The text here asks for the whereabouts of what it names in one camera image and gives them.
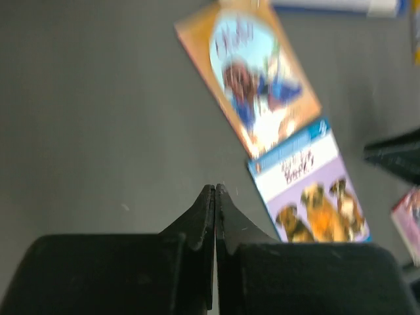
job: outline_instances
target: gray table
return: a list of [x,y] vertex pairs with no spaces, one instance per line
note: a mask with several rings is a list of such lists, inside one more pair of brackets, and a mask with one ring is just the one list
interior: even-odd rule
[[[0,294],[36,237],[159,232],[205,183],[225,183],[275,236],[245,151],[175,37],[173,23],[204,4],[1,2]],[[407,261],[389,211],[408,187],[361,155],[367,141],[419,124],[408,19],[280,16],[374,241]]]

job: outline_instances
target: puppy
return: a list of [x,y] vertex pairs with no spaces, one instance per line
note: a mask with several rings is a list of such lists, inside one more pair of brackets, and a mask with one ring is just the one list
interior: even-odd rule
[[314,236],[302,220],[296,217],[296,211],[297,207],[294,203],[286,205],[277,215],[277,224],[284,227],[289,242],[313,242]]
[[301,195],[308,222],[315,240],[319,242],[347,242],[348,232],[341,216],[324,196],[324,186],[313,184]]
[[337,209],[343,217],[350,240],[354,235],[364,233],[365,218],[360,214],[356,198],[346,190],[346,179],[337,179],[329,189],[329,193],[337,196]]

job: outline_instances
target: orange book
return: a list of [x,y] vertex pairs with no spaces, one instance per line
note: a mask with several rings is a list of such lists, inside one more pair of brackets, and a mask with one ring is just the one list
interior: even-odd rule
[[252,158],[320,115],[320,103],[265,1],[215,2],[175,28]]

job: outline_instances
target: black object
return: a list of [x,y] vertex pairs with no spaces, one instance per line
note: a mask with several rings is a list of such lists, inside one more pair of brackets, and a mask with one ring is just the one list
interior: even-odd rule
[[399,267],[372,244],[278,243],[205,186],[156,235],[63,235],[37,240],[0,315],[205,314],[216,236],[222,315],[417,314]]
[[420,129],[366,145],[364,159],[410,184],[420,185]]

